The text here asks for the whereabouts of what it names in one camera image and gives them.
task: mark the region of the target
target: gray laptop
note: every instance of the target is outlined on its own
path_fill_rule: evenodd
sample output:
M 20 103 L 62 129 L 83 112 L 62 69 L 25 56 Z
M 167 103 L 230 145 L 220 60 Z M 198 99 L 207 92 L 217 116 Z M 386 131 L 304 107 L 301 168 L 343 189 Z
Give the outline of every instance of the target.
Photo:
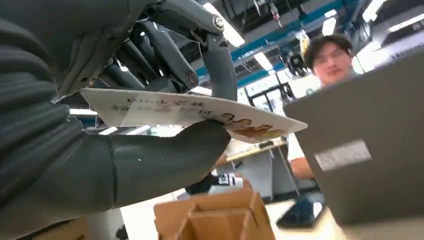
M 424 216 L 424 52 L 284 107 L 336 222 Z

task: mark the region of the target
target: cartoon illustration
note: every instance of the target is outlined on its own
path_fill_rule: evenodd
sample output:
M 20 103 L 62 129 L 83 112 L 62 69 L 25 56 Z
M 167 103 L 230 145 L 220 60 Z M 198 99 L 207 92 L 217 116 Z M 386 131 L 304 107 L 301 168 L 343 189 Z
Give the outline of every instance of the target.
M 248 127 L 248 128 L 245 128 L 245 129 L 235 130 L 234 133 L 246 136 L 248 138 L 254 138 L 255 136 L 260 136 L 263 133 L 266 133 L 271 128 L 273 128 L 273 126 L 267 125 L 267 124 L 262 124 L 262 125 L 257 126 L 257 127 Z
M 223 113 L 221 117 L 224 119 L 224 122 L 232 121 L 236 116 L 232 113 Z
M 226 128 L 230 131 L 240 130 L 240 129 L 246 129 L 252 124 L 252 120 L 242 118 L 237 121 L 233 121 L 229 123 Z
M 275 130 L 271 130 L 271 131 L 266 131 L 259 136 L 255 136 L 255 139 L 257 139 L 257 140 L 269 139 L 269 138 L 275 139 L 275 138 L 281 137 L 283 135 L 287 135 L 287 132 L 280 130 L 280 129 L 275 129 Z

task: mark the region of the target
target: white card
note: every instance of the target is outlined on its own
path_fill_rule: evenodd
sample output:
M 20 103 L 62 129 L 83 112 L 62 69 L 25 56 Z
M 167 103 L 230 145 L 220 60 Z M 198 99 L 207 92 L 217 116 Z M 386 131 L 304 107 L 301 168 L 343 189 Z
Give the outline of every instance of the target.
M 237 140 L 260 143 L 305 129 L 306 123 L 236 101 L 191 94 L 84 88 L 80 91 L 109 127 L 181 125 L 213 119 Z

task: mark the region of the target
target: robotic hand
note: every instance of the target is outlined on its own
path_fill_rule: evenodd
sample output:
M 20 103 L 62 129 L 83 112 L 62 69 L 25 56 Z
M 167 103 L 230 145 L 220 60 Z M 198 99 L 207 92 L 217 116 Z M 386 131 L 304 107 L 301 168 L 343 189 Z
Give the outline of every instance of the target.
M 193 0 L 0 0 L 0 6 L 0 239 L 188 186 L 227 147 L 230 135 L 215 121 L 171 138 L 89 135 L 66 105 L 54 104 L 98 77 L 147 91 L 195 87 L 196 74 L 151 21 L 199 41 L 215 96 L 235 100 L 221 20 Z M 150 44 L 137 42 L 138 31 Z M 130 72 L 117 69 L 116 59 Z

